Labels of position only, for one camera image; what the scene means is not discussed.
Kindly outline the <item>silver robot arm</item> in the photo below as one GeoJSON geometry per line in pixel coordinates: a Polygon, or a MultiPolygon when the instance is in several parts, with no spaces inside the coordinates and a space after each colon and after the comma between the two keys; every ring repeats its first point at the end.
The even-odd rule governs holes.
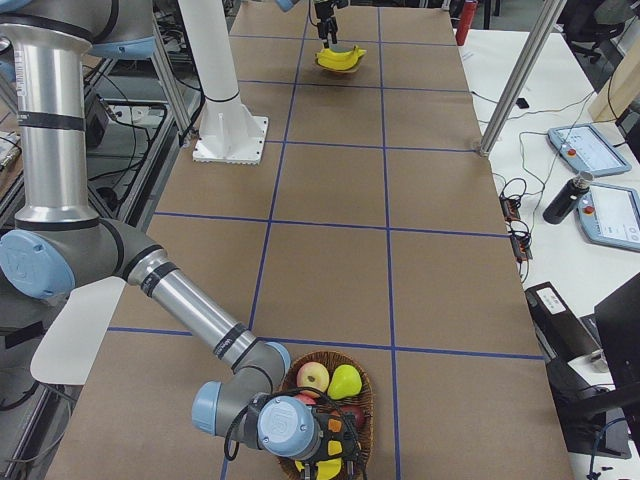
{"type": "Polygon", "coordinates": [[[281,391],[287,349],[257,339],[138,229],[103,219],[87,198],[82,58],[145,59],[156,40],[148,1],[5,1],[1,34],[14,52],[25,204],[1,239],[1,268],[23,294],[48,300],[110,276],[138,286],[232,369],[204,384],[193,425],[225,440],[299,461],[312,479],[323,461],[362,468],[355,422],[281,391]]]}

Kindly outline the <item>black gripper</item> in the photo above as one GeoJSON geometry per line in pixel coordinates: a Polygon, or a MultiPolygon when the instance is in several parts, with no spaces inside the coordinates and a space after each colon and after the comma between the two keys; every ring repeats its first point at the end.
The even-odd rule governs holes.
{"type": "Polygon", "coordinates": [[[328,38],[332,44],[337,43],[337,21],[334,17],[336,9],[342,9],[348,6],[348,0],[313,0],[312,1],[316,18],[318,37],[324,46],[328,45],[328,38]]]}
{"type": "Polygon", "coordinates": [[[344,415],[341,409],[338,409],[330,413],[317,413],[315,419],[319,425],[320,444],[314,453],[314,461],[333,458],[333,455],[321,452],[320,449],[326,447],[329,440],[338,440],[342,444],[342,460],[356,463],[360,458],[361,447],[352,417],[344,415]]]}

